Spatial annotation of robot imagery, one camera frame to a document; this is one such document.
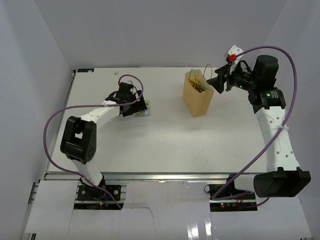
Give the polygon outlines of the green snack packet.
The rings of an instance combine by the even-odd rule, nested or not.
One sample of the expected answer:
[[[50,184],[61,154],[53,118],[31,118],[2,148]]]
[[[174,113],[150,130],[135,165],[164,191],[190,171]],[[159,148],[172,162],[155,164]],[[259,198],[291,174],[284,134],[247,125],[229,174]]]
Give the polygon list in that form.
[[[150,100],[145,100],[146,109],[134,114],[135,117],[146,117],[151,115]]]

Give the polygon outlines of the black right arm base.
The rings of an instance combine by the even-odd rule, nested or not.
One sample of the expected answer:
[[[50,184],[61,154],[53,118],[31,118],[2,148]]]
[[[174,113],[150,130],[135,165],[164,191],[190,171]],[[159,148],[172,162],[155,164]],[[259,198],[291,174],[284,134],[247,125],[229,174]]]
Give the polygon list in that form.
[[[207,184],[204,192],[209,197],[209,206],[212,213],[226,212],[248,212],[257,211],[257,201],[254,193],[242,195],[244,190],[232,189],[230,186],[217,195],[213,195],[223,186],[223,184]]]

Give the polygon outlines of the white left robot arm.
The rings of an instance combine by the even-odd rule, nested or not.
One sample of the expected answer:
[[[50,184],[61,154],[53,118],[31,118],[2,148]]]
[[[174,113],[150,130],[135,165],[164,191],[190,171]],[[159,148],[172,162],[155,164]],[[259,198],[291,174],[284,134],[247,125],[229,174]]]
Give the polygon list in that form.
[[[120,82],[118,90],[106,97],[102,106],[79,117],[70,116],[66,121],[60,151],[76,166],[81,183],[96,200],[106,193],[104,177],[93,162],[98,148],[97,132],[114,118],[146,110],[143,92],[132,83]]]

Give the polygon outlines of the brown paper bag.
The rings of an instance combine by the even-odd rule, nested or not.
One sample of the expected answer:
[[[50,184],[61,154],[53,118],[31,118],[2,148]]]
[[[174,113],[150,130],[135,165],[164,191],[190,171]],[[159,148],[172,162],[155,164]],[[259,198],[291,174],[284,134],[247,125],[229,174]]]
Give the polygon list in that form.
[[[210,64],[207,64],[202,71],[201,69],[191,69],[185,73],[184,84],[183,84],[183,94],[182,98],[191,113],[192,117],[200,117],[207,113],[212,97],[214,95],[214,88],[207,83],[205,77],[205,72],[207,68],[210,69],[210,79],[213,76],[213,69]],[[199,80],[201,86],[205,91],[199,93],[189,83],[189,80]]]

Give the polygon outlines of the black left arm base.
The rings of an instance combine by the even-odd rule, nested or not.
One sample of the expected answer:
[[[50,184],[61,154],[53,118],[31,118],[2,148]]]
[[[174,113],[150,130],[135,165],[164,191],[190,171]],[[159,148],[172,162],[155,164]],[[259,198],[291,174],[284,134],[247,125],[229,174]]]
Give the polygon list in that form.
[[[105,185],[104,188],[119,201],[121,199],[121,185]],[[109,194],[92,186],[81,184],[78,187],[77,201],[113,201]]]

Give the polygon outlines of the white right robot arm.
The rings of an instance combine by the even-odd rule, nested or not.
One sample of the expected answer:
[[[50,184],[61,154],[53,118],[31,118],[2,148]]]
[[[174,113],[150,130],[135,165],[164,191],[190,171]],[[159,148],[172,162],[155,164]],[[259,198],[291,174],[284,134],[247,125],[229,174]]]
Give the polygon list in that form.
[[[242,61],[235,55],[227,57],[228,63],[217,70],[217,76],[207,80],[219,93],[233,87],[247,91],[248,101],[259,123],[265,147],[266,171],[260,174],[230,175],[224,186],[226,195],[236,200],[245,192],[255,193],[260,198],[295,197],[311,181],[309,171],[302,170],[293,151],[287,120],[291,113],[286,110],[283,92],[275,87],[279,69],[278,59],[270,55],[259,55],[253,69],[243,70]]]

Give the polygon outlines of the yellow m&m's candy bag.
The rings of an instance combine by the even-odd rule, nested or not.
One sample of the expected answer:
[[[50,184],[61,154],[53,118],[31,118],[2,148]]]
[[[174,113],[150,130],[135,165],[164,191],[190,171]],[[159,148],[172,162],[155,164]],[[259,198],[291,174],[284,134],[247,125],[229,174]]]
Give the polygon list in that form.
[[[190,85],[193,87],[194,90],[196,90],[199,93],[202,93],[205,91],[205,89],[201,86],[201,83],[197,79],[189,79],[188,80]]]

